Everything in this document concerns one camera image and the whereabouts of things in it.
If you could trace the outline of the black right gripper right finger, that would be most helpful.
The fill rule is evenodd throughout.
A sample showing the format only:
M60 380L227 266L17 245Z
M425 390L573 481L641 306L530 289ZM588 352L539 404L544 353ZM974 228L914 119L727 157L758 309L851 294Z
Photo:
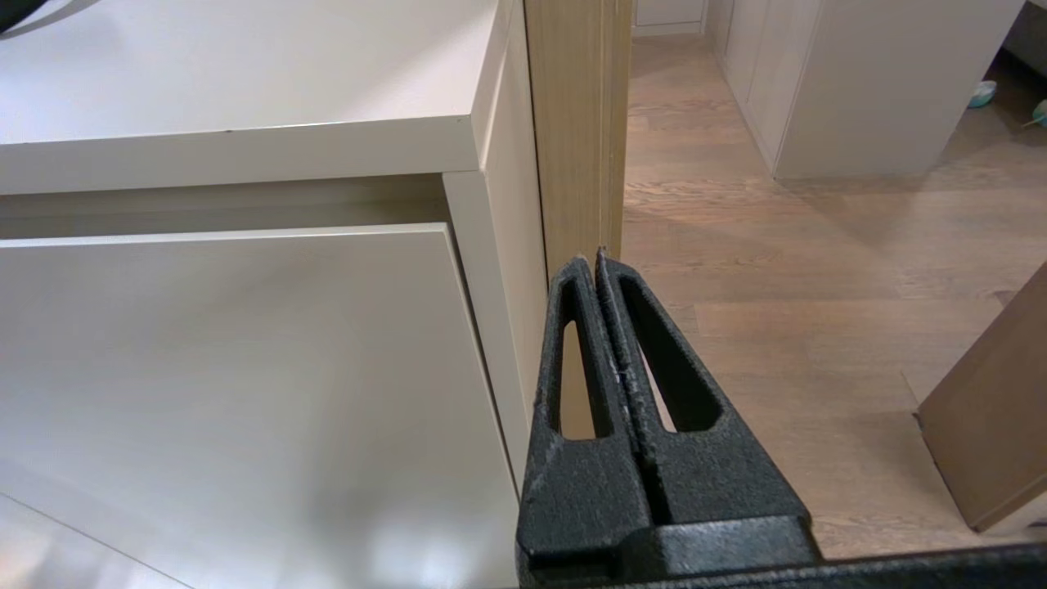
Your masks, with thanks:
M597 294L633 457L658 524L811 515L634 268L601 253Z

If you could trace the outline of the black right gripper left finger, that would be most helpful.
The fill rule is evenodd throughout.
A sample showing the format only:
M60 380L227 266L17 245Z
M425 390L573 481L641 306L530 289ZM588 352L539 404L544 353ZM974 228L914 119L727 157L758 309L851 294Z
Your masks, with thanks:
M586 377L591 439L561 431L569 324ZM519 577L623 577L622 544L651 523L624 402L591 265L576 257L550 284L517 522Z

